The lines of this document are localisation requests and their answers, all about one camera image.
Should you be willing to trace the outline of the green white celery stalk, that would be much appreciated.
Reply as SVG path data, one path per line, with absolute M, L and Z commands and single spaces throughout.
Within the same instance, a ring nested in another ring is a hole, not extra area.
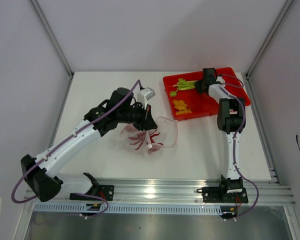
M 196 82 L 197 82 L 197 80 L 187 81 L 183 78 L 179 78 L 177 83 L 173 85 L 173 87 L 176 89 L 173 91 L 170 91 L 169 96 L 175 97 L 177 95 L 177 92 L 179 92 L 179 91 L 188 91 L 188 90 L 195 89 Z

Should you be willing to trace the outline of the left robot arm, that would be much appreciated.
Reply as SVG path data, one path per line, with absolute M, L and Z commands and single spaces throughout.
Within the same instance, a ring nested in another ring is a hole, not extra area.
M 155 96 L 149 87 L 137 94 L 119 87 L 98 106 L 91 108 L 79 125 L 60 143 L 35 157 L 24 156 L 20 163 L 25 182 L 41 202 L 57 195 L 68 194 L 70 200 L 93 200 L 105 195 L 104 187 L 95 177 L 84 172 L 79 175 L 62 174 L 60 170 L 90 143 L 101 139 L 118 124 L 132 125 L 138 131 L 155 130 L 151 105 Z

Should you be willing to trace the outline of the clear pink-dotted zip bag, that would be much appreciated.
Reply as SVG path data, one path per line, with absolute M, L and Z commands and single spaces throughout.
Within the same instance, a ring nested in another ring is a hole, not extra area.
M 111 143 L 118 149 L 142 156 L 174 147 L 178 140 L 177 121 L 159 116 L 155 123 L 157 129 L 151 130 L 137 130 L 128 124 L 111 139 Z

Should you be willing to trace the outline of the yellow pasta pile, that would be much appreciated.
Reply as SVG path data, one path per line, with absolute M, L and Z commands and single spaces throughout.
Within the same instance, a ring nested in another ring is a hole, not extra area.
M 173 100 L 173 107 L 176 115 L 190 114 L 192 111 L 188 108 L 188 105 L 183 100 Z

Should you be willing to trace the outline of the red toy lobster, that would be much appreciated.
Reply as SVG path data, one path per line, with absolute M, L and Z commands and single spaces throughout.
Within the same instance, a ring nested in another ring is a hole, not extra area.
M 120 141 L 133 153 L 150 155 L 164 146 L 160 136 L 158 129 L 140 131 L 130 124 L 121 131 Z

